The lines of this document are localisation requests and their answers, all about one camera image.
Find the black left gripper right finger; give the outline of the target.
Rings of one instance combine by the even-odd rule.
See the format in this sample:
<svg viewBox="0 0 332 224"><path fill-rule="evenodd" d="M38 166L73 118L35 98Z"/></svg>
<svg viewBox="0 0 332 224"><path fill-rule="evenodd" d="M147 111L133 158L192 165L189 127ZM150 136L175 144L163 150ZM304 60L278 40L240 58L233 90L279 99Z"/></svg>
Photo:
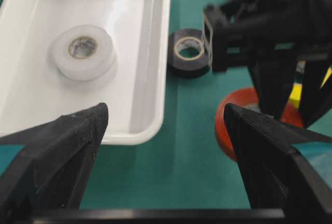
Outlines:
<svg viewBox="0 0 332 224"><path fill-rule="evenodd" d="M331 223L331 186L305 156L331 168L329 136L233 103L224 122L251 208L279 210L286 223Z"/></svg>

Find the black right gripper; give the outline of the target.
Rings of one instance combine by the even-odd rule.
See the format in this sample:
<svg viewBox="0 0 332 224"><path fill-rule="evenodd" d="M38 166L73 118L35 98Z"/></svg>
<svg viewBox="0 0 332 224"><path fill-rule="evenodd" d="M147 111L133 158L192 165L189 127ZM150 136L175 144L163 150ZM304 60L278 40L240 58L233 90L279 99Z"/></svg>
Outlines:
<svg viewBox="0 0 332 224"><path fill-rule="evenodd" d="M307 61L298 112L308 128L331 110L331 0L230 0L203 10L213 72L249 66L260 110L280 120L297 61Z"/></svg>

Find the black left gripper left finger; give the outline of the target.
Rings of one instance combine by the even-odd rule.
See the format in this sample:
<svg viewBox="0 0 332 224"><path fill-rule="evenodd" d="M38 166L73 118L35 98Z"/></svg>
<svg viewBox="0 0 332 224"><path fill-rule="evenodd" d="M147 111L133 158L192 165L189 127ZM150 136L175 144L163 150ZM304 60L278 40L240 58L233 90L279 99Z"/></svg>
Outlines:
<svg viewBox="0 0 332 224"><path fill-rule="evenodd" d="M20 151L1 173L1 223L36 209L78 208L108 125L99 103L1 137Z"/></svg>

